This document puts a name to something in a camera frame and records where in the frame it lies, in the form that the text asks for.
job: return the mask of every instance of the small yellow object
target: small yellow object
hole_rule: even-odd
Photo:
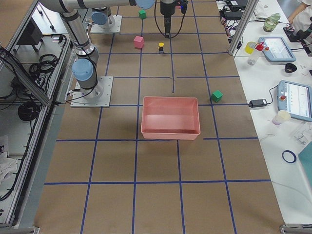
[[[257,43],[256,42],[254,42],[254,41],[249,41],[248,43],[247,43],[247,45],[246,45],[246,47],[245,47],[245,52],[247,53],[247,54],[252,54],[252,52],[254,51],[254,47],[255,47],[255,45],[256,45]]]

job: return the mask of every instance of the plastic cup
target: plastic cup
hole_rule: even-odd
[[[277,112],[276,116],[273,118],[272,122],[275,125],[280,125],[285,121],[288,121],[291,119],[291,114],[289,114],[287,111],[281,110]]]

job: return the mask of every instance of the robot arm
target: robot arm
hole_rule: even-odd
[[[97,77],[98,50],[90,42],[77,9],[101,8],[111,6],[138,5],[151,8],[155,0],[39,0],[51,11],[59,12],[65,28],[74,44],[77,61],[72,71],[80,85],[81,97],[97,102],[103,94],[103,86]]]
[[[187,3],[187,0],[160,0],[160,12],[164,16],[166,38],[170,38],[171,16],[176,12],[176,6],[180,6],[182,14],[185,15]]]
[[[51,11],[59,12],[63,23],[73,41],[78,56],[90,55],[95,50],[85,28],[80,22],[77,9],[138,5],[140,8],[151,8],[155,0],[39,0]]]
[[[88,9],[104,6],[135,6],[149,9],[155,0],[39,0],[51,11],[69,13],[76,9]]]

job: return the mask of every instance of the metal mounting plate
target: metal mounting plate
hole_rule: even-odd
[[[73,99],[79,99],[72,101],[70,106],[73,108],[109,107],[113,87],[113,77],[98,77],[98,81],[104,88],[103,94],[100,97],[95,97],[89,100],[81,97],[81,92],[76,92],[73,95]],[[78,82],[76,83],[75,89],[80,89]]]
[[[113,15],[115,18],[115,25],[111,28],[101,28],[98,24],[91,27],[91,34],[110,34],[110,33],[120,33],[122,15]]]

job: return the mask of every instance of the white table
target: white table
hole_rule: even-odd
[[[264,8],[268,16],[278,12],[281,14],[280,21],[288,22],[275,0],[260,1],[263,6],[268,6]],[[262,29],[262,22],[248,24],[243,35],[243,46],[235,57],[247,101],[265,98],[270,102],[269,89],[276,86],[281,80],[312,86],[312,76],[309,73],[309,70],[312,70],[312,58],[308,57],[304,50],[294,52],[296,56],[294,64],[298,70],[292,74],[285,73],[284,65],[273,65],[265,57],[260,57],[254,66],[247,64],[249,55],[244,51],[245,45],[249,41],[257,41],[262,36],[282,36],[290,48],[301,48],[300,43],[289,42],[283,31],[285,26],[280,23],[273,32],[267,33]],[[251,108],[250,111],[285,223],[311,224],[312,189],[304,170],[299,160],[294,164],[288,164],[282,159],[284,150],[291,150],[298,156],[304,149],[305,146],[298,142],[293,134],[305,122],[292,118],[278,126],[272,123],[272,119],[278,111],[276,92],[276,88],[272,90],[272,104],[258,109]]]

